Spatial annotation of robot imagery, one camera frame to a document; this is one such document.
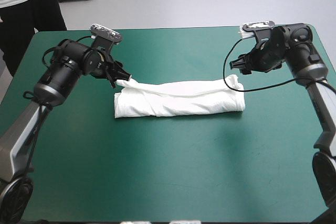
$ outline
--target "black pants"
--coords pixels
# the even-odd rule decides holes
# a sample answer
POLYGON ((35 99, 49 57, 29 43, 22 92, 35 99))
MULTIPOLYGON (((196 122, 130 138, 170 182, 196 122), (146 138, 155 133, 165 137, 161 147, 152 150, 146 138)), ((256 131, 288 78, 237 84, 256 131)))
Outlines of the black pants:
POLYGON ((38 31, 66 30, 57 0, 28 0, 24 3, 0 8, 0 49, 3 59, 14 76, 22 57, 38 31))

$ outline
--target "green table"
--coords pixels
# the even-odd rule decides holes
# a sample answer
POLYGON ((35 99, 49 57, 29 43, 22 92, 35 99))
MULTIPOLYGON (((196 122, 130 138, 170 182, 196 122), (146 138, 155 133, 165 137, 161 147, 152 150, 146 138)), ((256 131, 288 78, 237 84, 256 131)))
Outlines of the green table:
MULTIPOLYGON (((144 83, 216 80, 238 27, 120 30, 115 59, 144 83)), ((34 36, 0 106, 2 134, 45 72, 43 52, 88 31, 34 36)), ((314 44, 336 74, 314 30, 314 44)), ((254 39, 232 54, 248 52, 254 39)), ((286 66, 242 76, 246 89, 291 78, 286 66)), ((173 118, 114 119, 107 80, 82 77, 46 120, 34 156, 28 220, 310 221, 325 210, 311 160, 321 133, 306 90, 295 83, 246 93, 246 110, 173 118)))

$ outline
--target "folded white cloth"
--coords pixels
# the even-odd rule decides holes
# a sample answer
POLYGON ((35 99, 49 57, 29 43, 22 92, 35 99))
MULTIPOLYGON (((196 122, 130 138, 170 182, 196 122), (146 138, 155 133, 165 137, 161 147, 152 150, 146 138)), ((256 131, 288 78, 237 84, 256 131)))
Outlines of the folded white cloth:
MULTIPOLYGON (((243 90, 235 74, 226 79, 230 87, 243 90)), ((160 85, 117 80, 123 86, 114 95, 114 117, 175 116, 243 111, 244 93, 230 90, 222 79, 181 81, 160 85)))

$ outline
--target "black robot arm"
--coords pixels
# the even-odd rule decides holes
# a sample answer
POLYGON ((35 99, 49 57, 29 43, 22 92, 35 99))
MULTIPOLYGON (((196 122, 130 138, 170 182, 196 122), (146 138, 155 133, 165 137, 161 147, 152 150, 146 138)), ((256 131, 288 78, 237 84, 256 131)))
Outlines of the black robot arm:
POLYGON ((33 182, 26 176, 38 131, 50 110, 61 105, 82 75, 108 79, 113 87, 117 79, 129 80, 120 62, 110 52, 122 36, 109 28, 90 27, 92 45, 65 39, 55 48, 47 71, 34 87, 33 100, 0 138, 0 223, 17 223, 28 204, 33 182))
POLYGON ((329 207, 312 223, 336 223, 333 217, 336 209, 336 96, 326 87, 328 69, 312 43, 310 27, 252 23, 241 26, 241 35, 255 37, 257 43, 251 52, 230 62, 231 69, 238 68, 242 74, 267 73, 286 62, 297 84, 306 87, 323 129, 314 145, 319 151, 313 157, 313 171, 329 207))

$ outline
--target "gray floor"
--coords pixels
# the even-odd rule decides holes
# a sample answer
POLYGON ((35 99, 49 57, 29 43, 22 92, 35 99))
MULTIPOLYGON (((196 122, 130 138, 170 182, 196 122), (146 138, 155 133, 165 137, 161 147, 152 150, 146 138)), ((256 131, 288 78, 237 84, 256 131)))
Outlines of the gray floor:
MULTIPOLYGON (((231 26, 260 20, 314 25, 336 66, 336 0, 71 0, 60 4, 68 29, 231 26)), ((1 90, 6 89, 0 78, 1 90)))

